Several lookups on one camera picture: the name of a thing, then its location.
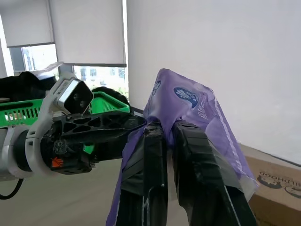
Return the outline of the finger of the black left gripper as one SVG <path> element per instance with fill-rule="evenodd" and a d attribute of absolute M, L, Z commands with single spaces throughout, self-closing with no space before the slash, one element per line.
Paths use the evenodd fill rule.
<path fill-rule="evenodd" d="M 93 162 L 121 159 L 127 135 L 99 135 L 94 137 L 93 142 Z"/>
<path fill-rule="evenodd" d="M 146 120 L 128 112 L 104 112 L 61 117 L 61 138 L 71 142 L 102 142 L 128 135 Z"/>

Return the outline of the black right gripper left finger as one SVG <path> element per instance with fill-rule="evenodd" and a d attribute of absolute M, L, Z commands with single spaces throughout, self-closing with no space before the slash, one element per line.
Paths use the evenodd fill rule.
<path fill-rule="evenodd" d="M 143 130 L 122 173 L 118 226 L 164 226 L 168 185 L 166 142 L 161 125 Z"/>

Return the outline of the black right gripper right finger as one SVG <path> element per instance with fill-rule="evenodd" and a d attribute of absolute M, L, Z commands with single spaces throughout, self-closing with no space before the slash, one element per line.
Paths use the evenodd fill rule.
<path fill-rule="evenodd" d="M 173 125 L 174 181 L 190 226 L 255 226 L 233 167 L 205 132 L 186 121 Z"/>

